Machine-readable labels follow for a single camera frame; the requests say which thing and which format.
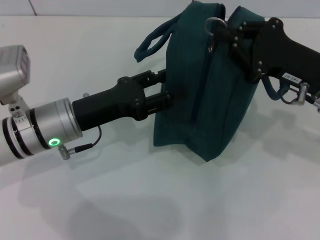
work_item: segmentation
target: white tabletop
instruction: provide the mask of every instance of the white tabletop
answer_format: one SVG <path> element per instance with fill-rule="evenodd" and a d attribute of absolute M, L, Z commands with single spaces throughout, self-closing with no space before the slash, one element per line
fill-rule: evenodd
<path fill-rule="evenodd" d="M 27 48 L 31 83 L 20 94 L 37 107 L 164 69 L 165 49 L 141 63 L 133 54 L 167 19 L 2 16 L 0 46 Z M 283 21 L 290 38 L 320 52 L 320 19 Z M 272 101 L 259 85 L 208 163 L 184 146 L 153 147 L 154 116 L 107 123 L 95 148 L 68 161 L 53 149 L 0 168 L 0 239 L 319 240 L 319 122 L 313 106 Z"/>

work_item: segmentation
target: green fabric bag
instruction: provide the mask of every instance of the green fabric bag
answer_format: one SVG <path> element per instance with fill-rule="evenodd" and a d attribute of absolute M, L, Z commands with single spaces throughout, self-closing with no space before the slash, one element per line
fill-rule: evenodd
<path fill-rule="evenodd" d="M 210 17 L 224 19 L 225 6 L 195 1 L 154 30 L 134 54 L 138 62 L 142 61 L 158 51 L 171 35 L 162 90 L 172 95 L 173 106 L 156 114 L 154 146 L 185 144 L 205 161 L 218 157 L 226 148 L 257 88 L 246 82 L 240 66 L 229 57 L 227 43 L 208 51 L 212 38 L 205 30 L 205 21 Z M 244 21 L 264 18 L 238 7 L 227 23 L 238 28 Z M 216 24 L 212 22 L 212 33 Z M 159 42 L 148 49 L 151 41 L 160 36 Z M 250 48 L 252 41 L 245 43 Z"/>

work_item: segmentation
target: green led light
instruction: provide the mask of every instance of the green led light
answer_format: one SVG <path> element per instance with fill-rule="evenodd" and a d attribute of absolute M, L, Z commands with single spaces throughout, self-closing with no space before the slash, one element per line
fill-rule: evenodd
<path fill-rule="evenodd" d="M 52 138 L 50 141 L 49 141 L 49 145 L 50 146 L 58 146 L 60 144 L 60 140 L 58 138 Z"/>

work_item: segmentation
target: bag handle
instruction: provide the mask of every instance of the bag handle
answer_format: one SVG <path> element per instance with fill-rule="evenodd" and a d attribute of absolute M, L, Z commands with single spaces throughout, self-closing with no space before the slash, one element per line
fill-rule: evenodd
<path fill-rule="evenodd" d="M 153 32 L 151 32 L 145 38 L 145 40 L 134 52 L 134 58 L 138 63 L 141 62 L 146 57 L 149 57 L 150 55 L 155 54 L 159 49 L 162 48 L 162 46 L 169 39 L 171 33 L 174 31 L 174 26 L 176 25 L 180 16 L 181 16 L 181 13 L 175 16 L 174 18 L 172 18 L 171 20 L 158 26 Z M 160 36 L 162 36 L 161 39 L 153 47 L 148 49 L 149 46 L 151 45 L 151 42 Z"/>

